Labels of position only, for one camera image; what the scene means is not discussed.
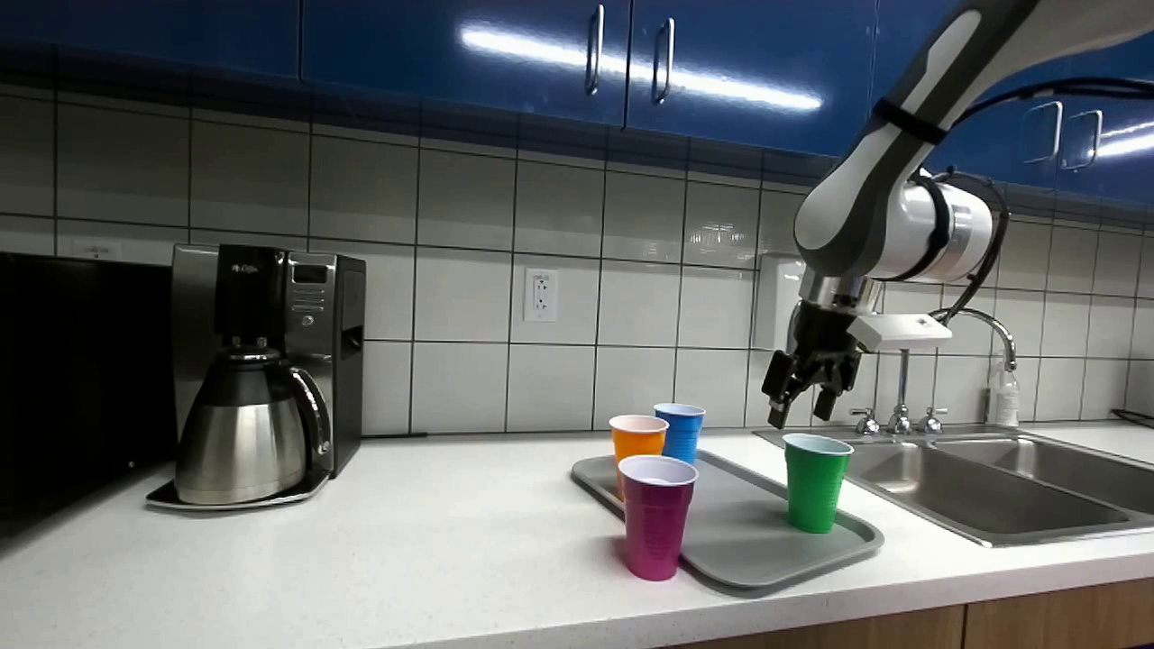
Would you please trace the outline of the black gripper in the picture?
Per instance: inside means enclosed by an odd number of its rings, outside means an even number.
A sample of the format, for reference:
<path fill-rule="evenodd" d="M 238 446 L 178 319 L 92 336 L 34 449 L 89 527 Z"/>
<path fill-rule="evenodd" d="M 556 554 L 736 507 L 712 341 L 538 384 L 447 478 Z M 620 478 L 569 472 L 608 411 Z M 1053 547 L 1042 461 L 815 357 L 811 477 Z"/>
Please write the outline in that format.
<path fill-rule="evenodd" d="M 768 423 L 786 424 L 799 384 L 818 384 L 811 408 L 815 417 L 828 423 L 837 401 L 859 378 L 859 341 L 852 337 L 852 315 L 799 301 L 789 319 L 789 352 L 774 351 L 762 381 L 768 395 Z"/>

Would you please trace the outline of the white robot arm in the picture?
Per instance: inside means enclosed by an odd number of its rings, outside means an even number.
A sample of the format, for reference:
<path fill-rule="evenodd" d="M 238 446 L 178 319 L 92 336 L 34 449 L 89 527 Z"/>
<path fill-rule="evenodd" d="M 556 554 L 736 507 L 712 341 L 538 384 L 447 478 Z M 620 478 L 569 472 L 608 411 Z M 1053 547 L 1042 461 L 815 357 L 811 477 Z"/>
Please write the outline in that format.
<path fill-rule="evenodd" d="M 762 381 L 774 428 L 805 388 L 818 388 L 815 416 L 828 417 L 866 351 L 911 351 L 948 336 L 938 319 L 881 317 L 870 307 L 881 280 L 984 280 L 1002 216 L 972 185 L 922 169 L 978 97 L 1013 71 L 1149 30 L 1149 0 L 955 0 L 876 99 L 852 152 L 797 209 L 805 280 L 786 346 L 770 352 Z"/>

